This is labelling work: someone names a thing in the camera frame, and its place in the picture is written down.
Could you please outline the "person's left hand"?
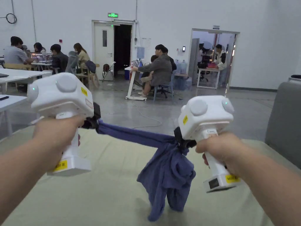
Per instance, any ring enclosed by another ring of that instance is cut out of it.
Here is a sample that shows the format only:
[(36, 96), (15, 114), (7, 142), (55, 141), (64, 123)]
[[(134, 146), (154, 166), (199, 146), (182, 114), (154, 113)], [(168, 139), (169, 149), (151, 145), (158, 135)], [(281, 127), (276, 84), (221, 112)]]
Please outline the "person's left hand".
[(45, 160), (49, 170), (59, 163), (63, 153), (73, 139), (80, 144), (77, 129), (84, 124), (84, 117), (73, 116), (65, 119), (43, 118), (35, 124), (33, 139), (38, 147), (46, 153)]

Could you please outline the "person's right hand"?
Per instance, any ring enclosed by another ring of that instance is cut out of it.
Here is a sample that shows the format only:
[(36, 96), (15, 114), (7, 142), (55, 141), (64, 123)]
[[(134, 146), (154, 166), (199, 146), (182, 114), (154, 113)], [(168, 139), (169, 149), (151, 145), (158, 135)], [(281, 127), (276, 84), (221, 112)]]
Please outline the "person's right hand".
[(211, 154), (217, 161), (223, 162), (229, 173), (240, 176), (240, 166), (250, 151), (241, 139), (229, 132), (213, 136), (197, 143), (195, 151), (202, 154), (204, 163), (209, 166), (208, 158), (205, 154)]

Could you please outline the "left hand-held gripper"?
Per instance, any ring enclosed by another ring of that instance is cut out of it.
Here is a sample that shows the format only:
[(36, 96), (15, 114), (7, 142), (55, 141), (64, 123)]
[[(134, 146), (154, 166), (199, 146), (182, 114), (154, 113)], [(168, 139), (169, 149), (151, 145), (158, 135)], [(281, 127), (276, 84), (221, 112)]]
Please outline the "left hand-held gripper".
[[(85, 117), (81, 128), (99, 128), (100, 106), (74, 74), (63, 72), (35, 80), (28, 86), (27, 97), (31, 108), (41, 116), (64, 119), (80, 115)], [(75, 176), (90, 171), (91, 163), (80, 157), (78, 142), (74, 138), (60, 162), (47, 175)]]

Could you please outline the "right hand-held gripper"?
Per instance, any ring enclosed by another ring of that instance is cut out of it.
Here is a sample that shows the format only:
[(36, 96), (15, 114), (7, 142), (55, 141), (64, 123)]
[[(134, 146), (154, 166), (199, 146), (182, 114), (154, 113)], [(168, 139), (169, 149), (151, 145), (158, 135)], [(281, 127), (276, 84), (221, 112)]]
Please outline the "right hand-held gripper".
[[(182, 106), (178, 127), (174, 130), (177, 141), (176, 152), (187, 156), (189, 149), (204, 139), (218, 136), (233, 121), (234, 108), (230, 100), (220, 95), (197, 96)], [(241, 179), (228, 172), (223, 162), (211, 154), (209, 161), (212, 177), (204, 181), (207, 193), (228, 190), (241, 184)]]

